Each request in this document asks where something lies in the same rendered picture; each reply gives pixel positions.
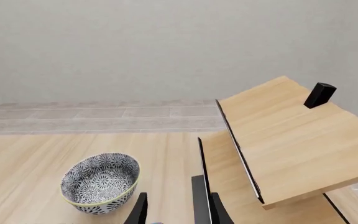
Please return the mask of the pale wooden drawer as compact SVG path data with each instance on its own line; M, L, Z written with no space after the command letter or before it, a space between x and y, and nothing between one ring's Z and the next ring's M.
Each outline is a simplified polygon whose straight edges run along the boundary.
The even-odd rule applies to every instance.
M201 137L211 193L216 192L234 224L266 224L262 208L228 132Z

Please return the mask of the pale wooden cabinet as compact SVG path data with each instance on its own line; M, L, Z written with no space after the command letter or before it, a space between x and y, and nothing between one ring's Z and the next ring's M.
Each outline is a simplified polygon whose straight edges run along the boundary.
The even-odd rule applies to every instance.
M266 224L358 224L358 117L282 76L216 102Z

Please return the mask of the black white patterned bowl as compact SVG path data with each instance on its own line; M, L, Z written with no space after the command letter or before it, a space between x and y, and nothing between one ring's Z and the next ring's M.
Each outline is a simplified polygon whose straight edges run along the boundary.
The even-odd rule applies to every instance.
M136 158L121 152L104 152L71 167L60 182L60 191L80 212L102 215L129 201L139 177Z

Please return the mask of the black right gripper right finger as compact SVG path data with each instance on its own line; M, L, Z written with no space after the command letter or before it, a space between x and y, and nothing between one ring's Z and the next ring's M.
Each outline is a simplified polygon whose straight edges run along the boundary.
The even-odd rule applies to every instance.
M215 208L215 214L217 218L214 219L213 224L234 224L233 220L227 213L219 194L216 192L213 192L211 194L212 201L214 203Z

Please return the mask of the black rectangular block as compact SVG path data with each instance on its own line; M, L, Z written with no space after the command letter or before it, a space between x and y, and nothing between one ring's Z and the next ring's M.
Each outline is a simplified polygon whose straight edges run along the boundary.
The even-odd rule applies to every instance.
M309 109L321 106L330 100L336 90L337 88L333 85L318 82L308 95L303 105Z

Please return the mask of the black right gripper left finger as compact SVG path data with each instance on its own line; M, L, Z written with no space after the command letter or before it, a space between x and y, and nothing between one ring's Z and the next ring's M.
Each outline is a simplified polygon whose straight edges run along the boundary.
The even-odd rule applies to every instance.
M147 219L147 210L148 210L148 200L147 193L142 192L139 194L139 197L125 220L124 224L145 224Z

